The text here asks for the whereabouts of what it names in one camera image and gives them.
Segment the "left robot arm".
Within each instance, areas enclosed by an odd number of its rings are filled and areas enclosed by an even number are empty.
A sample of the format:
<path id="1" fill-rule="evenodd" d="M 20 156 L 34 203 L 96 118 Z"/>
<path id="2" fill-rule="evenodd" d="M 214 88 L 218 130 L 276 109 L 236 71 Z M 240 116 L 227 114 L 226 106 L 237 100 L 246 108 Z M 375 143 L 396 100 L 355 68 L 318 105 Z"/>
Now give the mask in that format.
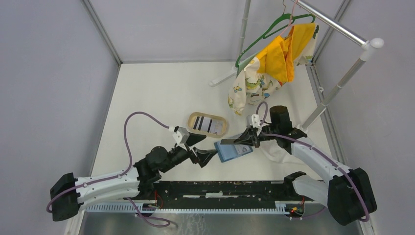
<path id="1" fill-rule="evenodd" d="M 149 199 L 154 193 L 153 183 L 166 173 L 189 159 L 204 167 L 218 153 L 216 149 L 201 150 L 195 144 L 205 135 L 190 134 L 184 144 L 175 144 L 171 150 L 154 147 L 145 157 L 131 165 L 128 170 L 92 177 L 78 177 L 67 173 L 50 189 L 50 202 L 46 210 L 54 222 L 76 216 L 89 206 L 112 199 L 139 196 Z"/>

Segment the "blue card holder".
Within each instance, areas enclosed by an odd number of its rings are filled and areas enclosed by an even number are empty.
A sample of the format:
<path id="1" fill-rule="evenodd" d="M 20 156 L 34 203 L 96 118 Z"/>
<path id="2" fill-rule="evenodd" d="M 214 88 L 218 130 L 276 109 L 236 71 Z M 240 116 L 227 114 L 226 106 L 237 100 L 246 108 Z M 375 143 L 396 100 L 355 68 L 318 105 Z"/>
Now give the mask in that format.
<path id="1" fill-rule="evenodd" d="M 219 141 L 214 143 L 216 150 L 218 151 L 219 159 L 222 163 L 239 158 L 241 156 L 250 154 L 253 152 L 252 147 L 247 145 L 231 145 L 221 144 Z"/>

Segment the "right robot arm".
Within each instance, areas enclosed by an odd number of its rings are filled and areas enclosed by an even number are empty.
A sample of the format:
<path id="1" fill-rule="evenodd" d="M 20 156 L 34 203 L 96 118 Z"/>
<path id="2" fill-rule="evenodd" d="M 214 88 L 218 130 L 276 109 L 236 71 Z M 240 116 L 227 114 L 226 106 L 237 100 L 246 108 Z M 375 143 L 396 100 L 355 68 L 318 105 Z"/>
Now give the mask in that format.
<path id="1" fill-rule="evenodd" d="M 270 122 L 258 114 L 247 119 L 247 128 L 237 138 L 222 139 L 222 145 L 246 145 L 259 148 L 265 141 L 275 141 L 286 153 L 300 159 L 320 180 L 302 171 L 284 178 L 283 195 L 289 200 L 310 198 L 326 207 L 332 217 L 345 226 L 356 220 L 368 222 L 377 210 L 368 174 L 352 169 L 322 152 L 302 130 L 293 127 L 285 106 L 269 109 Z"/>

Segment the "beige oval tray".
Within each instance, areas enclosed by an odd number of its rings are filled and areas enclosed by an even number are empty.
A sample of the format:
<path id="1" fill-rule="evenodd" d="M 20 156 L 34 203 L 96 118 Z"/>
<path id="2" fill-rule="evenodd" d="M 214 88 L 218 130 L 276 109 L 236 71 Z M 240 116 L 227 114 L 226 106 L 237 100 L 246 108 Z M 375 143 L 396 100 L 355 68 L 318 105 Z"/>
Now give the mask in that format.
<path id="1" fill-rule="evenodd" d="M 201 112 L 193 112 L 187 120 L 187 127 L 192 133 L 221 138 L 225 135 L 228 122 L 225 118 Z"/>

